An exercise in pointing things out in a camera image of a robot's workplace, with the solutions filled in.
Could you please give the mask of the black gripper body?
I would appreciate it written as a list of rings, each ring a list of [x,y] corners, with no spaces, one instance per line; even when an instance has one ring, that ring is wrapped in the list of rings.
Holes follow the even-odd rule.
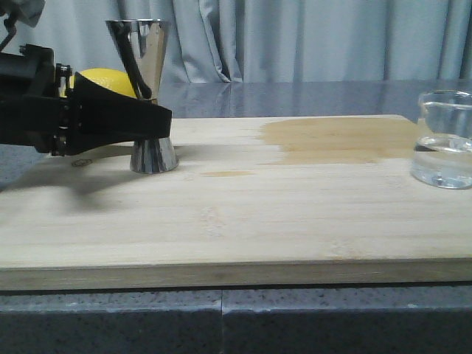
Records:
[[[50,48],[25,44],[19,52],[1,53],[1,143],[77,155],[77,72],[56,63]]]

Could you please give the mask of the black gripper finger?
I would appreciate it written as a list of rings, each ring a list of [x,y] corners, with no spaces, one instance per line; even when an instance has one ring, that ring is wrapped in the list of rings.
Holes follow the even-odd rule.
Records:
[[[69,135],[69,153],[79,153],[118,142],[136,141],[145,135],[149,113],[136,98],[111,92],[106,98],[87,98],[79,95],[79,87],[92,84],[77,72],[73,80],[73,98],[77,103],[75,127]]]

